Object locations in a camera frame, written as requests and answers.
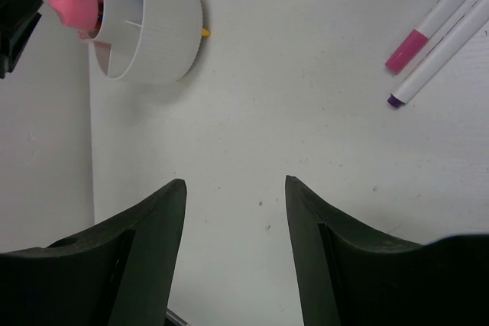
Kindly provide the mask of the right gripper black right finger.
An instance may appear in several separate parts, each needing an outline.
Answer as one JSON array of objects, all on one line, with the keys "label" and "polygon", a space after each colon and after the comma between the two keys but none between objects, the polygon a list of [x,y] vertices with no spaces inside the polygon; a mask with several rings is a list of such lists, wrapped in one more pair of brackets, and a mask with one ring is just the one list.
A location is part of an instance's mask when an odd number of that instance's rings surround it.
[{"label": "right gripper black right finger", "polygon": [[306,325],[486,325],[488,236],[417,244],[330,205],[294,176],[287,220]]}]

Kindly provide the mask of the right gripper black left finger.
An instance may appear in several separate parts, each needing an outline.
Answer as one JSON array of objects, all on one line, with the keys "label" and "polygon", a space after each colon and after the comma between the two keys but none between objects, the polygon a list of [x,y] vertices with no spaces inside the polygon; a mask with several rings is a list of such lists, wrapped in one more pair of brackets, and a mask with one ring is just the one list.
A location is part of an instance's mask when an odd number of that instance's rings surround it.
[{"label": "right gripper black left finger", "polygon": [[48,247],[1,255],[3,325],[165,325],[186,183]]}]

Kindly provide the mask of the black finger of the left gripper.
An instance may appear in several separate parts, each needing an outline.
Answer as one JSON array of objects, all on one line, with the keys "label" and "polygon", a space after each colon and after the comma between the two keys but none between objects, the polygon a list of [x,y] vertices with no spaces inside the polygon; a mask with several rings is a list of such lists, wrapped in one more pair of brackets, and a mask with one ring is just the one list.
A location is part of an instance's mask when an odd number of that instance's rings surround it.
[{"label": "black finger of the left gripper", "polygon": [[15,69],[41,18],[43,0],[1,0],[1,78]]}]

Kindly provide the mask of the pink glue bottle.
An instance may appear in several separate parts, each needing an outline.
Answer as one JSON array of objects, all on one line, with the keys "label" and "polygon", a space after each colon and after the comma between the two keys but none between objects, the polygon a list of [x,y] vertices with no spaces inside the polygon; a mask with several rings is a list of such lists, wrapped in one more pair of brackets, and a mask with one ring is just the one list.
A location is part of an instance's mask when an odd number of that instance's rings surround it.
[{"label": "pink glue bottle", "polygon": [[47,4],[67,27],[81,31],[100,28],[102,0],[48,0]]}]

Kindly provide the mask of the purple capped white pen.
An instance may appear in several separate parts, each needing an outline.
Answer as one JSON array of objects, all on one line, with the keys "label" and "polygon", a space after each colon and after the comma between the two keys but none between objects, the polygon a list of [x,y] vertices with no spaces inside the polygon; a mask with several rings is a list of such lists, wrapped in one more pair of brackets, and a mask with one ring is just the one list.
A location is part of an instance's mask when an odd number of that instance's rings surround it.
[{"label": "purple capped white pen", "polygon": [[477,0],[402,81],[399,88],[390,94],[388,105],[400,108],[409,102],[487,22],[488,0]]}]

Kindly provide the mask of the pink capped white pen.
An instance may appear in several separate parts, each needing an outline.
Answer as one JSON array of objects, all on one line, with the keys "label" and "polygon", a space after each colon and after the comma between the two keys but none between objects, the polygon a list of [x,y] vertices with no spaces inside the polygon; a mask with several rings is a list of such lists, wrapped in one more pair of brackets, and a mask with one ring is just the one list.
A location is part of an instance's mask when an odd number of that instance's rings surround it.
[{"label": "pink capped white pen", "polygon": [[423,21],[411,30],[387,59],[384,64],[387,70],[393,74],[400,73],[464,1],[438,0]]}]

